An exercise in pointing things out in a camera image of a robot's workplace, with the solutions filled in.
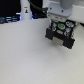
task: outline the cable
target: cable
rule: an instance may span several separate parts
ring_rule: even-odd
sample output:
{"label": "cable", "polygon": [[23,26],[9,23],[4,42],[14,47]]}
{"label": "cable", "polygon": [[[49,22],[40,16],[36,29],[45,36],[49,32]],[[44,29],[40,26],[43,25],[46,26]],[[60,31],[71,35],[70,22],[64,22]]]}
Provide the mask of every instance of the cable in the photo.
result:
{"label": "cable", "polygon": [[42,11],[43,13],[47,13],[48,8],[40,8],[40,7],[37,7],[30,0],[28,0],[28,1],[31,4],[31,6],[34,7],[35,9],[37,9],[39,11]]}

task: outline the white table surface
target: white table surface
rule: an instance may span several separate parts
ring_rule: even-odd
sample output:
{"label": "white table surface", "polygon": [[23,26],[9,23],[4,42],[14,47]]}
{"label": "white table surface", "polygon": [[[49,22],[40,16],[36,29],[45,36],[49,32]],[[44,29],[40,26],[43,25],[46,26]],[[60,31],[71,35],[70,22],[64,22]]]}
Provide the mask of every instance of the white table surface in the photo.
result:
{"label": "white table surface", "polygon": [[0,24],[0,84],[84,84],[84,28],[73,49],[45,38],[48,19]]}

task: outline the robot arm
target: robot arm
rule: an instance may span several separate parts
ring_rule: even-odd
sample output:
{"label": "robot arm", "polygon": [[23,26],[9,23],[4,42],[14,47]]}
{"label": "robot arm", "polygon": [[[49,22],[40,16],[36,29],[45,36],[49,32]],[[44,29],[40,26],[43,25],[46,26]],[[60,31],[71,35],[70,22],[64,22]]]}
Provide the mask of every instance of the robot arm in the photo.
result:
{"label": "robot arm", "polygon": [[[31,2],[30,4],[43,12],[47,10],[47,8],[38,8]],[[54,0],[50,1],[46,13],[51,22],[46,29],[46,37],[58,45],[71,49],[75,42],[73,35],[76,22],[84,23],[84,7],[73,5],[73,0]]]}

